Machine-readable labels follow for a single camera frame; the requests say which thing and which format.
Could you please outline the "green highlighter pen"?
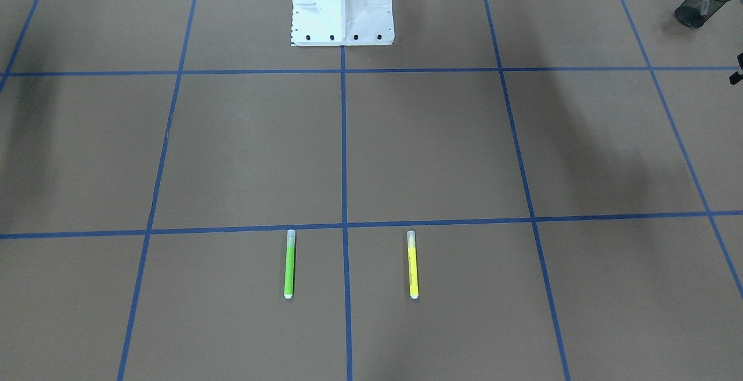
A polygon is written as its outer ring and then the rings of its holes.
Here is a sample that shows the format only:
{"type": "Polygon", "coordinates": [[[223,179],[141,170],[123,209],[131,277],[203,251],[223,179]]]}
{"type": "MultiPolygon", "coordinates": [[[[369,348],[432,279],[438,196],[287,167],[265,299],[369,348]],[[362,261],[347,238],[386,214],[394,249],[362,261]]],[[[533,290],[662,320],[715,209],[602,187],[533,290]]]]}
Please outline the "green highlighter pen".
{"type": "Polygon", "coordinates": [[[284,265],[283,296],[286,300],[294,297],[295,284],[295,229],[287,230],[286,264],[284,265]]]}

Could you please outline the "yellow highlighter pen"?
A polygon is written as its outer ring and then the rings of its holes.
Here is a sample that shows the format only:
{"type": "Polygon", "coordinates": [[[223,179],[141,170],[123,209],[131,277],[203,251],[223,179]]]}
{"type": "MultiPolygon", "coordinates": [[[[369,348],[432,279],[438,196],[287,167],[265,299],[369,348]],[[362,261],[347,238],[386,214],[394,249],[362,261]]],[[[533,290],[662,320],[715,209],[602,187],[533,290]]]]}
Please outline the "yellow highlighter pen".
{"type": "Polygon", "coordinates": [[[419,265],[417,265],[416,231],[406,231],[407,269],[409,281],[409,296],[412,300],[419,299],[419,265]]]}

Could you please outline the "black mesh pen cup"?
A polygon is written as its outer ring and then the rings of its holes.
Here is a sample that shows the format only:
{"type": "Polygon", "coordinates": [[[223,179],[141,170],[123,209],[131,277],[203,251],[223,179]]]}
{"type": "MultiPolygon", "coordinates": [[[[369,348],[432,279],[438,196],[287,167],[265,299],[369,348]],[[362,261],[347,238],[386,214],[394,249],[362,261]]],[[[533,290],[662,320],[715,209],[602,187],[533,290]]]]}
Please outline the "black mesh pen cup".
{"type": "Polygon", "coordinates": [[[682,26],[698,29],[725,3],[732,0],[684,0],[674,11],[674,17],[682,26]]]}

